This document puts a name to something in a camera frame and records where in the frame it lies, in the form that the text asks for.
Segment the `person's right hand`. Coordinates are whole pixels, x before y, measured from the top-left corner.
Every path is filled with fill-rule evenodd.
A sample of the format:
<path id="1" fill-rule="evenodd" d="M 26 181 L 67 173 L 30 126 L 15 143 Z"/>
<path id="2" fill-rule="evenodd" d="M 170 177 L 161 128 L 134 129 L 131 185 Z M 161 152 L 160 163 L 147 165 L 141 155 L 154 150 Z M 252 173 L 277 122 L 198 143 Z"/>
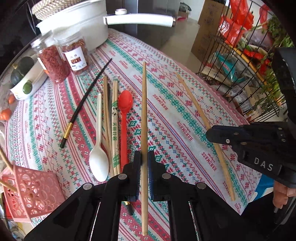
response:
<path id="1" fill-rule="evenodd" d="M 289 197 L 296 196 L 295 188 L 288 188 L 287 186 L 274 182 L 273 187 L 273 204 L 276 208 L 282 209 L 284 205 L 287 204 Z"/>

